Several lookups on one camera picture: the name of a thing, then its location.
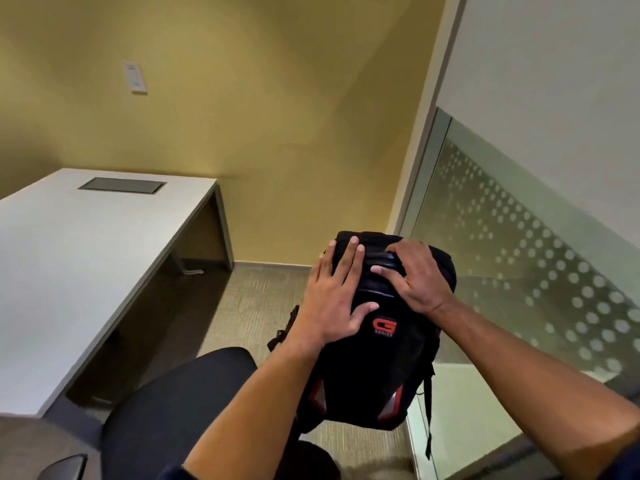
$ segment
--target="red logo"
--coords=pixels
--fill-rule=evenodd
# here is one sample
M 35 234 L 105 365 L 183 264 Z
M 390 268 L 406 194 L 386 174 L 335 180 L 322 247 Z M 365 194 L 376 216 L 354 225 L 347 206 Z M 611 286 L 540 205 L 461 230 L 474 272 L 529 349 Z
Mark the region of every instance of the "red logo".
M 386 318 L 376 318 L 373 320 L 373 330 L 379 335 L 392 337 L 396 331 L 396 322 Z

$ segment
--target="black backpack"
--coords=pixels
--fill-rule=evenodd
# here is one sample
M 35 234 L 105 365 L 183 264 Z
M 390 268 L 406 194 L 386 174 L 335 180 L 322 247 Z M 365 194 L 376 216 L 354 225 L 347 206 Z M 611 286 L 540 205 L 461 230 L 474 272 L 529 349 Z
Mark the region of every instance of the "black backpack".
M 370 272 L 371 266 L 380 265 L 405 275 L 396 255 L 385 251 L 402 237 L 342 231 L 336 238 L 334 269 L 353 235 L 365 246 L 365 258 L 351 309 L 367 301 L 379 303 L 380 308 L 364 318 L 354 336 L 327 344 L 320 352 L 298 405 L 296 423 L 302 433 L 325 419 L 363 428 L 395 429 L 404 421 L 422 382 L 431 420 L 432 362 L 440 345 L 440 329 L 412 311 L 386 279 Z M 451 256 L 430 249 L 454 291 L 456 271 Z M 278 330 L 268 343 L 269 350 L 284 340 L 297 314 L 298 306 L 291 312 L 286 330 Z

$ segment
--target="white desk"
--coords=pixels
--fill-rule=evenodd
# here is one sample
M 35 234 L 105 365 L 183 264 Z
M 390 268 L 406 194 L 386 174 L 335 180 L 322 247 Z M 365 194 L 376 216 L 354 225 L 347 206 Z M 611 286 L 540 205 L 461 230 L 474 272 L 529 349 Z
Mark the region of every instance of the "white desk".
M 155 194 L 78 189 L 93 177 L 166 184 Z M 0 200 L 0 415 L 74 414 L 61 392 L 210 201 L 232 266 L 212 178 L 62 169 Z

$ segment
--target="yellow wall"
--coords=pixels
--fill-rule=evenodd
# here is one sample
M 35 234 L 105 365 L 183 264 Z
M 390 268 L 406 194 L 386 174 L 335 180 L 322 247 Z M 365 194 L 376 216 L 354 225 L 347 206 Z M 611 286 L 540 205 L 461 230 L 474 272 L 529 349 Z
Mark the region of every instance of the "yellow wall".
M 308 264 L 384 229 L 443 5 L 0 0 L 0 196 L 60 166 L 219 177 L 236 259 Z

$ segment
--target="glass panel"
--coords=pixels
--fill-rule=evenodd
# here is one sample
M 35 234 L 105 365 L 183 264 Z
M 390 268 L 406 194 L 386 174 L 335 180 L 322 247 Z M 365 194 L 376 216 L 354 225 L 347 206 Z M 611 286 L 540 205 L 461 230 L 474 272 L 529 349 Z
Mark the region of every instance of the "glass panel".
M 638 362 L 640 251 L 455 120 L 411 236 L 451 254 L 462 301 L 534 347 L 603 382 Z M 446 337 L 433 396 L 439 478 L 520 433 Z

